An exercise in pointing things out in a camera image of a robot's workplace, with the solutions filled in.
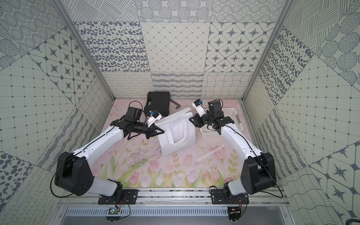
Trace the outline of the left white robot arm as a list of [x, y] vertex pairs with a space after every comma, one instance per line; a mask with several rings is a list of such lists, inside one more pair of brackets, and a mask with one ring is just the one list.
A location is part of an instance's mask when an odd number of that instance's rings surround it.
[[105, 180], [92, 174], [91, 166], [116, 142], [125, 137], [131, 139], [144, 134], [146, 139], [164, 134], [164, 130], [155, 125], [162, 118], [158, 111], [151, 111], [145, 122], [140, 122], [143, 110], [128, 107], [127, 113], [111, 122], [110, 126], [98, 137], [74, 152], [64, 152], [58, 157], [57, 168], [50, 186], [58, 186], [71, 195], [96, 194], [100, 199], [109, 198], [117, 203], [123, 199], [122, 184]]

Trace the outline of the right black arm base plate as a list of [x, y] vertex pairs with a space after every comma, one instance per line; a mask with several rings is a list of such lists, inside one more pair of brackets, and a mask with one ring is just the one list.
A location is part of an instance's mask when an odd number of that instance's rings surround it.
[[249, 203], [248, 195], [239, 194], [232, 195], [230, 193], [225, 192], [223, 189], [210, 188], [209, 193], [211, 195], [211, 203], [213, 205], [218, 204], [242, 204], [246, 205]]

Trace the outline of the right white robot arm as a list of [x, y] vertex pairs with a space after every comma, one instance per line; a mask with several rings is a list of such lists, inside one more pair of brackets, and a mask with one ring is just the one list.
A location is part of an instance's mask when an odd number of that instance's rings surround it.
[[238, 179], [224, 184], [227, 197], [240, 194], [255, 194], [277, 186], [275, 160], [270, 153], [263, 153], [255, 147], [237, 128], [234, 120], [225, 116], [222, 111], [222, 101], [210, 101], [205, 110], [203, 102], [197, 99], [192, 103], [197, 114], [189, 121], [197, 128], [210, 126], [220, 136], [225, 138], [238, 153], [243, 162], [241, 175]]

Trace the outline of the white adhesive strip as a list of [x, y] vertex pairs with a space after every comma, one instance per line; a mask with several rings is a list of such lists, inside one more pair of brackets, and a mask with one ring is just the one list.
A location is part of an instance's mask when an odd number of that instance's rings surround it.
[[224, 145], [219, 146], [218, 148], [216, 148], [216, 149], [210, 151], [209, 153], [203, 155], [202, 157], [196, 159], [195, 162], [198, 163], [198, 162], [202, 161], [203, 159], [207, 158], [208, 156], [210, 156], [210, 155], [212, 155], [212, 154], [220, 151], [220, 150], [223, 149], [224, 147], [225, 147]]

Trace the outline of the white insulated delivery bag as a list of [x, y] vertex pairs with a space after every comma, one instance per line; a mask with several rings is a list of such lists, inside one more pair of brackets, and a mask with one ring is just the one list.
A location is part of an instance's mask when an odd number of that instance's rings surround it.
[[164, 130], [158, 136], [161, 153], [168, 156], [196, 144], [196, 128], [190, 122], [193, 113], [189, 107], [169, 115], [155, 125]]

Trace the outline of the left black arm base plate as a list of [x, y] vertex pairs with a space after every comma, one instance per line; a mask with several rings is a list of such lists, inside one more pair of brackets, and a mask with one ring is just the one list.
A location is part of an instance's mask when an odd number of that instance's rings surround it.
[[138, 189], [119, 189], [112, 196], [100, 195], [99, 205], [116, 205], [116, 204], [136, 204]]

